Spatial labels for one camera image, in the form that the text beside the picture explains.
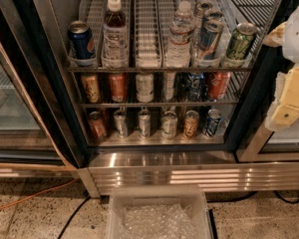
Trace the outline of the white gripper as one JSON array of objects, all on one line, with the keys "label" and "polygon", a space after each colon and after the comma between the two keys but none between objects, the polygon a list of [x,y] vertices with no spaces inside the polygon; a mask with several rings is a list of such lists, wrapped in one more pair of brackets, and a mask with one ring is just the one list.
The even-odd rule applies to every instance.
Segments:
[{"label": "white gripper", "polygon": [[299,119],[299,6],[286,23],[264,37],[263,44],[272,48],[283,44],[284,58],[296,64],[287,74],[277,74],[274,101],[264,121],[267,129],[279,131]]}]

